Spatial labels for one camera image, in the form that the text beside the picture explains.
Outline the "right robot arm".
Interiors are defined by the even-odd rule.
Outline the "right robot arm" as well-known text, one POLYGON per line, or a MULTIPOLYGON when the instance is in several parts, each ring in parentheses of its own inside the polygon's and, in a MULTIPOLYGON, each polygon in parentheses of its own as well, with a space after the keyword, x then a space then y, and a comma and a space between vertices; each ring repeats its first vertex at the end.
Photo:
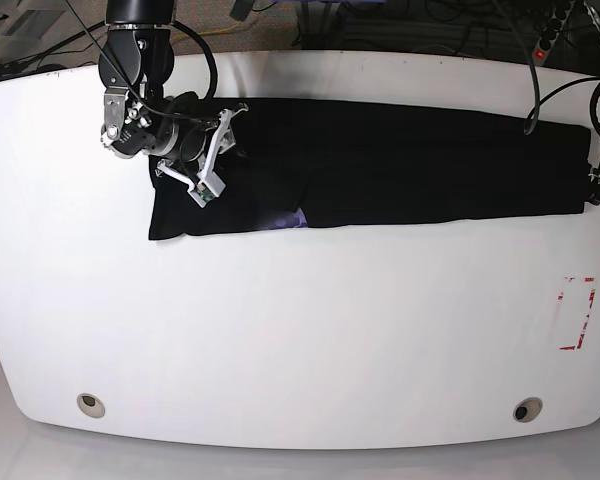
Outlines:
POLYGON ((210 109, 218 69, 206 41, 174 17, 173 1, 107 3, 107 40, 98 61, 105 87, 101 142, 122 158, 146 153, 194 178, 220 126, 210 109), (164 94, 175 65, 171 25, 202 49, 209 69, 209 87, 202 98, 194 92, 164 94))

